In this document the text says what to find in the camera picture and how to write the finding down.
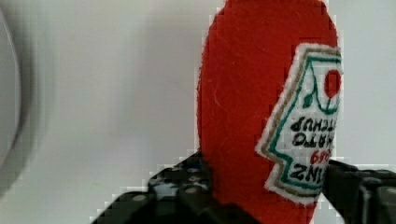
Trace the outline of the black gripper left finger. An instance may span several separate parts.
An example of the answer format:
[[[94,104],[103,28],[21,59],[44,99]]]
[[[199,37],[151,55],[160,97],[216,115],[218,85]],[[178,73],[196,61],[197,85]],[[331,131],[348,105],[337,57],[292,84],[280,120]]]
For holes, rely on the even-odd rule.
[[[213,196],[212,175],[196,152],[161,170],[145,191],[121,194],[92,224],[260,224],[235,203]]]

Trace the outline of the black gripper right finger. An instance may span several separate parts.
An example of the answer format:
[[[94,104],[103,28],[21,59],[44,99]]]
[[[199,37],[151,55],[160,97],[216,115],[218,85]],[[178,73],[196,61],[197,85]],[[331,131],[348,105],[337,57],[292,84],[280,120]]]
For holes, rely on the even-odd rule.
[[[346,224],[396,224],[396,175],[330,160],[322,193]]]

